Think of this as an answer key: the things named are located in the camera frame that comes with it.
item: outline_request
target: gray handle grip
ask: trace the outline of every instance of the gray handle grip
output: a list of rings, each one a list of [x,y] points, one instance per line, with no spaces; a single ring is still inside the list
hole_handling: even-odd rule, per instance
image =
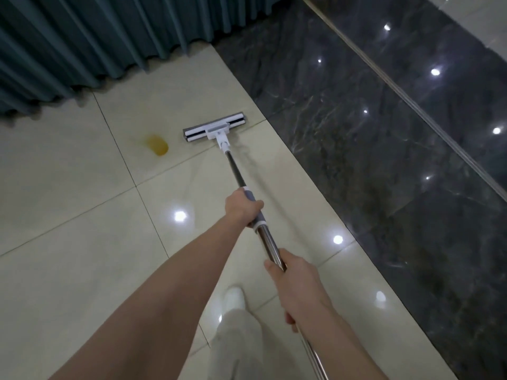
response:
[[[256,201],[254,194],[247,186],[244,186],[243,189],[245,191],[246,198],[248,198],[250,201]],[[266,224],[266,219],[264,218],[264,215],[262,214],[262,212],[259,212],[259,214],[255,217],[255,219],[253,219],[253,221],[250,223],[250,226],[255,231],[257,231],[257,227],[262,224]]]

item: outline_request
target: stainless steel pole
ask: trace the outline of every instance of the stainless steel pole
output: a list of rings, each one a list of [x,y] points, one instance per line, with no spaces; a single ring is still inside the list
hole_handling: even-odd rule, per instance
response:
[[[241,176],[241,172],[239,172],[236,162],[234,162],[231,151],[227,150],[225,152],[225,155],[227,156],[227,160],[229,160],[229,164],[231,165],[232,172],[234,174],[234,177],[236,178],[238,185],[240,187],[246,186],[245,180]],[[271,232],[269,231],[268,226],[259,225],[257,228],[257,234],[262,241],[262,244],[264,246],[264,249],[266,250],[266,253],[268,254],[269,259],[276,265],[278,265],[285,272],[287,270],[287,266],[280,257],[278,247],[276,246],[273,236],[271,236]],[[315,352],[310,342],[302,334],[301,341],[305,348],[306,354],[310,359],[310,362],[312,364],[313,370],[317,378],[319,380],[329,380],[317,352]]]

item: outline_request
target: teal curtain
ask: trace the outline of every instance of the teal curtain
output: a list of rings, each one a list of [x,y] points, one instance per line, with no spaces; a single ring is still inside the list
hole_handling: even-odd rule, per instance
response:
[[[100,86],[146,58],[212,41],[279,0],[0,0],[0,114]]]

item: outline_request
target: flat mop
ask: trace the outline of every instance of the flat mop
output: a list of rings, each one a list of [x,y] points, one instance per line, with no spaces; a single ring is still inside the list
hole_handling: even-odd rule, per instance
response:
[[[234,162],[230,150],[229,139],[227,138],[227,134],[229,133],[230,129],[234,127],[239,127],[244,123],[245,116],[242,112],[240,112],[237,114],[233,114],[232,116],[222,117],[219,118],[218,120],[204,123],[202,125],[197,125],[195,127],[183,129],[183,136],[188,142],[201,139],[204,137],[207,137],[209,140],[216,139],[220,149],[222,150],[222,152],[224,152],[225,156],[227,157],[227,160],[229,161],[229,165],[231,166],[232,173],[234,174],[234,177],[236,178],[238,185],[240,187],[243,187],[245,195],[249,200],[255,201],[254,194],[246,185],[245,180],[241,176],[241,172],[239,172],[236,162]],[[266,252],[270,260],[285,271],[287,267],[285,266],[285,263],[282,261],[280,254],[278,253],[278,248],[276,246],[275,240],[273,239],[273,236],[271,236],[268,224],[266,223],[266,219],[264,218],[262,212],[260,212],[257,215],[257,217],[250,224],[250,226],[253,228],[255,233],[257,233],[257,235],[261,239],[264,249],[266,249]],[[312,363],[315,374],[320,380],[328,380],[328,377],[326,375],[326,372],[324,371],[319,356],[314,351],[308,340],[306,340],[305,338],[303,338],[302,340],[305,350],[307,351],[307,354]]]

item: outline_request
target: white sneaker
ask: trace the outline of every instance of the white sneaker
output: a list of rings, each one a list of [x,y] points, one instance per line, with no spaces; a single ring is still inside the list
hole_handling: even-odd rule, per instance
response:
[[[234,309],[246,309],[245,295],[240,287],[230,287],[224,294],[222,314]]]

